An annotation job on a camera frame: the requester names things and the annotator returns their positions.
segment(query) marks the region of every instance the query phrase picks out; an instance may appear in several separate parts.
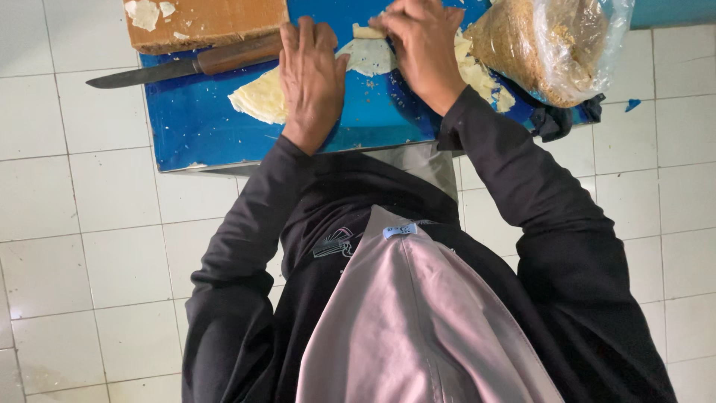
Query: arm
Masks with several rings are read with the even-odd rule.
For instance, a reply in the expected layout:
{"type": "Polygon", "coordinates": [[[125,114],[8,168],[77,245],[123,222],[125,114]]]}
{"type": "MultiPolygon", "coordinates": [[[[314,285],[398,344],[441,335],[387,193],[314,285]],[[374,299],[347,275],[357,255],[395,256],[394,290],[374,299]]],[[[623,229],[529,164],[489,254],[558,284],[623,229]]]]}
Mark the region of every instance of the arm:
{"type": "Polygon", "coordinates": [[[523,228],[518,276],[574,371],[598,379],[584,382],[592,397],[673,401],[647,323],[629,292],[614,223],[524,127],[466,87],[452,63],[461,19],[459,11],[443,9],[436,0],[397,0],[372,24],[397,41],[401,72],[444,116],[442,129],[459,136],[502,217],[523,228]]]}
{"type": "Polygon", "coordinates": [[[343,107],[347,56],[335,59],[327,24],[281,28],[281,86],[289,116],[194,272],[186,303],[184,402],[268,401],[274,382],[274,315],[266,263],[313,175],[313,158],[343,107]]]}

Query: knife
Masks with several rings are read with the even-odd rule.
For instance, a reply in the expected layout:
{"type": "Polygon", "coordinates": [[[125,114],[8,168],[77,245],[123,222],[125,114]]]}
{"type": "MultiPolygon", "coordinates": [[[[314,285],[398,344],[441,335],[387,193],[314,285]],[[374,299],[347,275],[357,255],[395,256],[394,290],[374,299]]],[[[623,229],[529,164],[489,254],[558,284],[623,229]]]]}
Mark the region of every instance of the knife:
{"type": "Polygon", "coordinates": [[[276,60],[279,58],[281,49],[283,49],[281,35],[277,32],[227,46],[215,47],[199,53],[196,59],[175,60],[163,65],[99,77],[87,81],[87,84],[95,88],[121,88],[185,75],[200,73],[214,75],[276,60]]]}

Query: clothing label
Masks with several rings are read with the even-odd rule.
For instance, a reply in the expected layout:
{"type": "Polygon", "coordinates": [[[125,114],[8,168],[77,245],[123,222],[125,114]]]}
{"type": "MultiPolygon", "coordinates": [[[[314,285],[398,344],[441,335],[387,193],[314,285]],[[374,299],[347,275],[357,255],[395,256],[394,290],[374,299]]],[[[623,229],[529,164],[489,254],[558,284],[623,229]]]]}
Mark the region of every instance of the clothing label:
{"type": "Polygon", "coordinates": [[[413,222],[408,225],[401,225],[400,227],[388,227],[383,229],[383,237],[385,237],[385,239],[395,234],[417,234],[417,225],[413,222]]]}

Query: white tiled floor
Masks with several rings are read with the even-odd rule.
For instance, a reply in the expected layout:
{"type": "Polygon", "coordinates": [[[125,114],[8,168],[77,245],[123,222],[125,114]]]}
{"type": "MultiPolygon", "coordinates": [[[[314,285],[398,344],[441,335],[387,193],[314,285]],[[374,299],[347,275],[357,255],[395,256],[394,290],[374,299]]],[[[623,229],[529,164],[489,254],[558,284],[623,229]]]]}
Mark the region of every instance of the white tiled floor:
{"type": "MultiPolygon", "coordinates": [[[[0,7],[0,400],[178,402],[189,275],[245,179],[156,174],[141,90],[82,84],[137,66],[116,1],[0,7]]],[[[616,220],[683,402],[716,400],[714,30],[631,32],[604,123],[541,144],[616,220]]],[[[516,270],[521,231],[454,163],[463,227],[516,270]]]]}

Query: blue table surface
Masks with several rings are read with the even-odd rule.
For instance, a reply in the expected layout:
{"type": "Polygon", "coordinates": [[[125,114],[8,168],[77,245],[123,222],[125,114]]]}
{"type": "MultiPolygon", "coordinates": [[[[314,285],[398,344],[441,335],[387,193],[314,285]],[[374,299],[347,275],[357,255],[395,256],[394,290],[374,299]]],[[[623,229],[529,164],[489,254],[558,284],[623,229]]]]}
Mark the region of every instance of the blue table surface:
{"type": "MultiPolygon", "coordinates": [[[[389,3],[390,0],[288,0],[289,16],[294,23],[303,15],[312,16],[316,22],[328,22],[338,36],[339,47],[352,40],[354,22],[365,25],[368,18],[389,3]]],[[[488,0],[443,3],[466,8],[463,29],[489,6],[488,0]]],[[[176,57],[194,58],[196,52],[201,50],[159,56],[142,54],[142,66],[159,65],[176,57]]],[[[215,76],[192,75],[147,84],[147,107],[159,170],[261,160],[283,126],[269,125],[236,112],[227,95],[277,64],[267,62],[215,76]]],[[[505,84],[501,77],[498,82],[505,84]]],[[[516,98],[516,105],[506,115],[530,128],[533,107],[516,98]]],[[[575,124],[586,121],[580,109],[574,108],[573,114],[575,124]]],[[[350,71],[346,75],[343,114],[322,151],[434,140],[439,127],[440,116],[415,96],[397,70],[374,77],[350,71]]]]}

